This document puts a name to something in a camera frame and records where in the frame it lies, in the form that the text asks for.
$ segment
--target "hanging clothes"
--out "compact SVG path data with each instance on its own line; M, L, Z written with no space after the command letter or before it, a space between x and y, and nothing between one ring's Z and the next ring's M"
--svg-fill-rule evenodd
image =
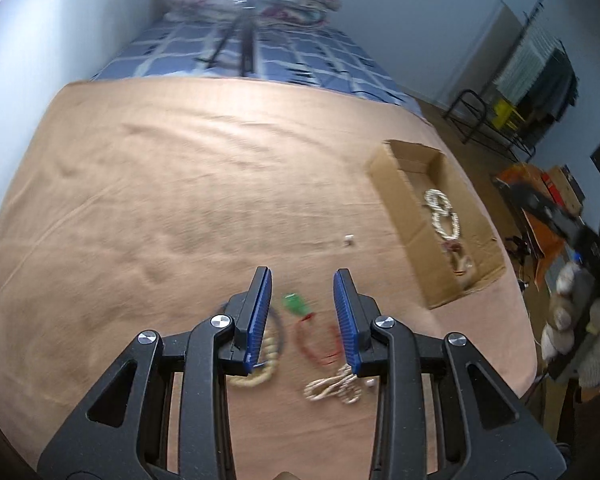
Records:
M513 56L494 81L498 92L517 105L542 73L560 41L533 23Z
M532 108L539 116L559 121L568 105L573 106L578 97L578 78L569 57L556 48L536 82L526 94Z

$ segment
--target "red wire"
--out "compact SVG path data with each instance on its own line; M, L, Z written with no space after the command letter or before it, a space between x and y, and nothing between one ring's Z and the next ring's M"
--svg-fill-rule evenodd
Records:
M314 318L315 314L313 312L307 314L302 319L298 320L296 324L296 343L302 354L305 355L309 359L309 361L314 362L318 366L329 366L338 361L338 358L342 355L342 341L340 339L340 331L338 327L334 323L329 324L329 330L333 334L333 338L335 341L335 350L334 352L327 354L323 357L318 357L306 344L306 334L304 332L303 323L305 321L311 321Z

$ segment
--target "yellow object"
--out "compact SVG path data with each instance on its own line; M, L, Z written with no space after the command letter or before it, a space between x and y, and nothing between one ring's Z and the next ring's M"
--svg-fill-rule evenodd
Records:
M493 105L493 111L496 116L491 120L491 124L500 130L509 121L512 112L516 109L514 105L504 99L499 99L496 104Z
M600 331L591 322L587 325L587 332L593 335L598 335L600 333Z

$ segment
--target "cardboard box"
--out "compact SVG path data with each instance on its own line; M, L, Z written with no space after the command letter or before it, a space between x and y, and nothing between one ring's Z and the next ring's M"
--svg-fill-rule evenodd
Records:
M582 200L580 197L583 197L583 195L580 186L578 186L569 169L566 166L564 168L554 166L546 172L546 175L549 179L545 181L546 186L550 187L552 184L560 194L565 209L572 215L579 216L582 213Z
M394 223L429 308L471 294L503 274L504 258L496 234L455 164L442 152L422 144L388 140L366 170ZM424 202L424 193L431 188L445 193L458 214L461 242L476 270L468 288L462 288L453 273L442 238L431 225L431 209Z

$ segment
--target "tripod leg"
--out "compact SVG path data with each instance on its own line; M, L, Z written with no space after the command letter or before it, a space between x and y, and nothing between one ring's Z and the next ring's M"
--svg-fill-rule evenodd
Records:
M242 19L242 14L238 13L238 15L236 16L236 18L232 21L231 25L229 26L229 28L224 33L224 36L220 40L220 43L218 43L218 46L216 46L215 52L209 58L209 60L206 62L206 67L207 68L213 68L216 65L216 60L218 59L218 56L219 56L220 52L222 52L222 49L224 49L224 46L226 45L226 42L234 34L235 29L238 26L238 23L240 22L241 19Z
M245 3L243 20L240 30L240 41L242 43L242 54L240 56L240 77L247 77L247 74L255 72L255 56L253 49L254 29L255 29L255 6L251 0Z

